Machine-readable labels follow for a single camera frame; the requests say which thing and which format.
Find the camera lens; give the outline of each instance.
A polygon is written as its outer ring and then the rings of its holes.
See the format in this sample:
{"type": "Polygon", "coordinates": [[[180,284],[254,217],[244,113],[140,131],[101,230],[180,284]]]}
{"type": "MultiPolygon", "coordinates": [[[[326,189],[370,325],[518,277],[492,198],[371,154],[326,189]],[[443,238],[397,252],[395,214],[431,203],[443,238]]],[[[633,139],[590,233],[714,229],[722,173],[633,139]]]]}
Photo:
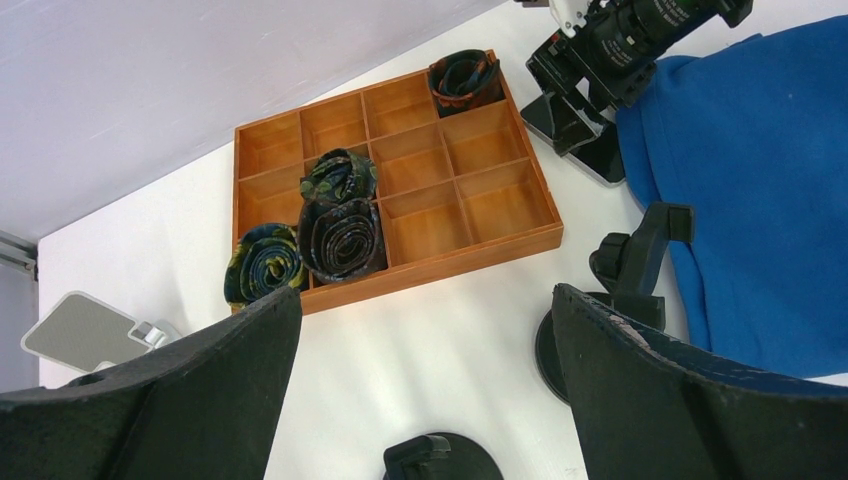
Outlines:
{"type": "Polygon", "coordinates": [[[588,48],[602,69],[626,75],[656,60],[714,14],[697,0],[625,1],[586,26],[588,48]]]}

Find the rolled tie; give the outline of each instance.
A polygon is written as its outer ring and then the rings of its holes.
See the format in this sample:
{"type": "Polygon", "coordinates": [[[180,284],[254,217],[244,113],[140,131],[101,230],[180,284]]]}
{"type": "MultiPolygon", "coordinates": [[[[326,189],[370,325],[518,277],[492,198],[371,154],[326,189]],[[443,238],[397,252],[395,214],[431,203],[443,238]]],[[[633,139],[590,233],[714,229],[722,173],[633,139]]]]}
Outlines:
{"type": "Polygon", "coordinates": [[[377,191],[377,167],[368,158],[343,148],[331,150],[300,180],[306,202],[342,204],[354,198],[373,199],[377,191]]]}
{"type": "Polygon", "coordinates": [[[259,225],[236,245],[224,275],[224,298],[242,308],[284,286],[308,287],[295,231],[282,223],[259,225]]]}
{"type": "Polygon", "coordinates": [[[367,199],[307,203],[297,244],[304,264],[322,283],[353,280],[387,266],[380,215],[367,199]]]}
{"type": "Polygon", "coordinates": [[[498,72],[482,50],[462,50],[430,65],[430,90],[440,117],[448,117],[504,99],[498,72]]]}

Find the blue fabric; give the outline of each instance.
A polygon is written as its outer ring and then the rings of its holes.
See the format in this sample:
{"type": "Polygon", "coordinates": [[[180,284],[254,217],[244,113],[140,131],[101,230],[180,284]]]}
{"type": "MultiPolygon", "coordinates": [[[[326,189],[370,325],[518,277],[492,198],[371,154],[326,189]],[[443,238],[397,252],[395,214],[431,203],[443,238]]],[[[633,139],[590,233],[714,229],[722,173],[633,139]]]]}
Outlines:
{"type": "Polygon", "coordinates": [[[671,256],[691,342],[770,371],[848,371],[848,16],[659,62],[618,113],[628,183],[695,207],[671,256]]]}

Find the black foam padding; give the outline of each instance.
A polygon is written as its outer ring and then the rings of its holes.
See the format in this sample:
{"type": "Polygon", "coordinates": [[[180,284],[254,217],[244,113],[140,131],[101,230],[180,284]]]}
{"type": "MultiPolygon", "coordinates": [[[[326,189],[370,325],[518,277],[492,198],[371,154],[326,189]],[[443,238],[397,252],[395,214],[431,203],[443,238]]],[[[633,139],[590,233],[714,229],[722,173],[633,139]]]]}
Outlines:
{"type": "Polygon", "coordinates": [[[848,478],[848,388],[721,358],[570,285],[553,320],[589,478],[848,478]]]}
{"type": "Polygon", "coordinates": [[[301,317],[283,288],[65,387],[0,395],[0,478],[263,478],[301,317]]]}
{"type": "MultiPolygon", "coordinates": [[[[599,302],[609,305],[608,293],[590,293],[590,296],[599,302]]],[[[539,329],[536,331],[536,368],[542,376],[545,385],[560,400],[568,403],[568,385],[565,382],[560,355],[557,352],[556,338],[554,337],[554,319],[550,310],[545,314],[539,329]]]]}

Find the wooden tray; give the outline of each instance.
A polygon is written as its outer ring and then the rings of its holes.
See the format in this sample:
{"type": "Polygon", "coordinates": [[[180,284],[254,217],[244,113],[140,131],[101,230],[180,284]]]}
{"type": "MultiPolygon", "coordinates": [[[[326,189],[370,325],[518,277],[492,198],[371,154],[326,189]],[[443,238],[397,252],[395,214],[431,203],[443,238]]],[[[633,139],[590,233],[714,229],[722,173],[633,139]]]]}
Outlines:
{"type": "Polygon", "coordinates": [[[505,100],[447,118],[425,69],[237,128],[233,245],[261,223],[297,225],[300,178],[344,147],[377,165],[389,267],[333,285],[310,275],[304,314],[559,247],[562,221],[499,80],[505,100]]]}

